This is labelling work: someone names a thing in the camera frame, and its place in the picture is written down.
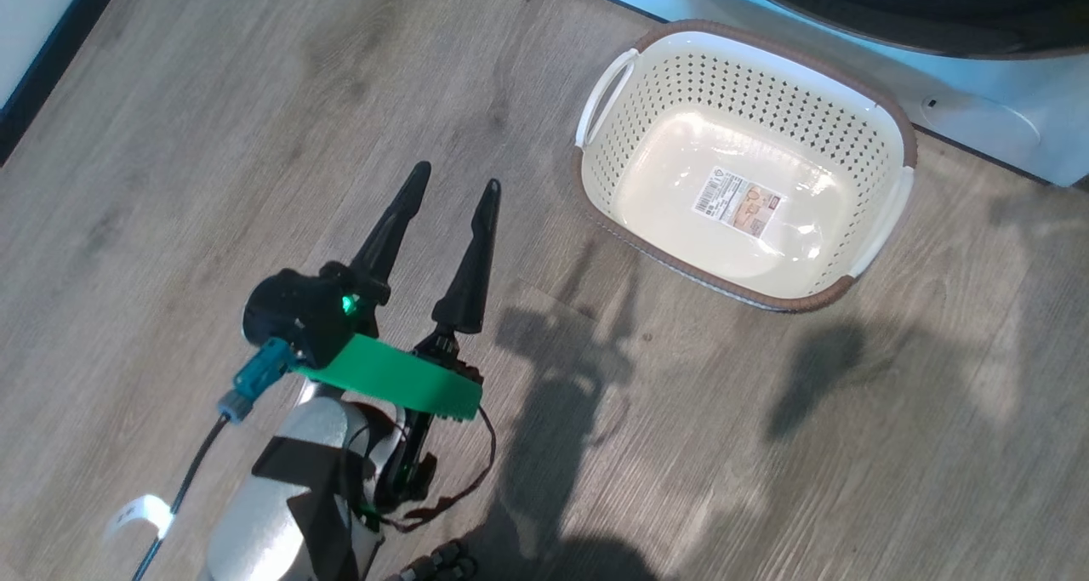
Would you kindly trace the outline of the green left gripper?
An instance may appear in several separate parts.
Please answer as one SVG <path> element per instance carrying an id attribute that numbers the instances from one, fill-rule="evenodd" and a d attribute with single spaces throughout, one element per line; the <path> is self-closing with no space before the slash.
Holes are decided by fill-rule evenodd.
<path id="1" fill-rule="evenodd" d="M 413 166 L 396 197 L 348 263 L 358 298 L 374 305 L 389 301 L 389 277 L 406 228 L 421 208 L 430 174 L 431 163 L 427 160 Z M 472 218 L 470 244 L 446 294 L 433 306 L 431 320 L 440 329 L 466 334 L 482 332 L 501 197 L 500 181 L 489 180 Z M 458 421 L 473 419 L 484 396 L 482 384 L 360 334 L 354 334 L 325 368 L 299 364 L 295 372 L 314 382 L 371 396 L 406 410 Z"/>

